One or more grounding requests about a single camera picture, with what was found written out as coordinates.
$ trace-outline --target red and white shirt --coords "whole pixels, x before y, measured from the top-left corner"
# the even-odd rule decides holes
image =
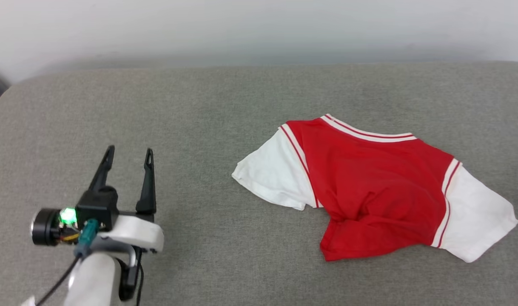
[[[452,155],[331,115],[287,122],[232,176],[273,204],[324,207],[327,261],[427,244],[471,263],[518,223],[512,205]]]

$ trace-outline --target red stripe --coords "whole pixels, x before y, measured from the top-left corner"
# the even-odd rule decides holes
[[[306,175],[308,176],[308,181],[310,182],[310,186],[312,186],[312,180],[310,180],[310,173],[308,173],[308,169],[306,168],[306,165],[304,164],[304,161],[302,161],[302,158],[300,157],[299,151],[296,149],[295,144],[291,140],[291,137],[287,133],[287,131],[284,128],[284,126],[280,126],[280,127],[282,128],[282,131],[286,134],[286,137],[288,138],[288,140],[290,141],[291,145],[293,146],[293,149],[295,150],[296,155],[299,157],[300,163],[302,164],[302,168],[304,168],[304,172],[306,172]],[[314,199],[316,201],[316,208],[318,208],[319,207],[319,205],[318,205],[318,198],[316,198],[315,192],[314,192]]]
[[[334,118],[331,118],[330,116],[327,116],[325,115],[329,120],[335,122],[336,124],[338,124],[339,126],[342,126],[343,128],[346,128],[348,130],[351,130],[352,132],[354,133],[357,133],[357,134],[360,134],[360,135],[363,135],[363,136],[368,136],[368,137],[376,137],[376,138],[389,138],[389,139],[397,139],[397,138],[407,138],[407,137],[412,137],[412,134],[410,135],[403,135],[403,136],[380,136],[380,135],[371,135],[371,134],[366,134],[364,132],[360,132],[358,130],[354,130],[353,128],[350,128],[344,124],[341,124],[340,122],[338,122],[337,120],[335,120]]]
[[[452,208],[450,207],[450,201],[448,201],[448,199],[446,198],[446,191],[448,191],[448,187],[450,186],[450,182],[452,181],[452,178],[454,177],[455,171],[458,169],[460,164],[461,163],[458,162],[458,164],[455,165],[455,168],[452,171],[452,174],[450,174],[450,178],[448,179],[448,184],[446,184],[446,189],[444,190],[444,199],[446,199],[446,203],[448,203],[448,219],[446,219],[446,224],[444,225],[444,229],[442,230],[442,234],[440,234],[440,240],[438,241],[437,248],[439,248],[440,245],[442,244],[442,237],[444,236],[444,231],[448,227],[448,221],[450,221],[450,213],[452,212]]]

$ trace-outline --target gray surface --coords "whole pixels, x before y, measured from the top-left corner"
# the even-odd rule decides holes
[[[232,180],[280,124],[325,113],[453,153],[518,217],[518,63],[39,77],[0,100],[0,305],[43,295],[71,262],[70,248],[33,246],[29,222],[74,205],[109,144],[121,209],[138,199],[146,147],[155,154],[165,251],[144,257],[145,306],[518,305],[518,226],[475,263],[429,246],[326,263],[325,211],[268,204]]]

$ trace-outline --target glowing green led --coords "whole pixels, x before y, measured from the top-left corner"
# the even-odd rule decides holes
[[[74,224],[77,222],[76,210],[73,208],[65,208],[60,211],[60,220],[64,224]]]

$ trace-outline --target yellow wire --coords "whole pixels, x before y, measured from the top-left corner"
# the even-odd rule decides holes
[[[78,238],[79,236],[80,236],[79,234],[74,234],[74,235],[70,235],[70,236],[64,237],[61,240],[62,241],[70,241],[70,240],[74,240],[74,239]]]

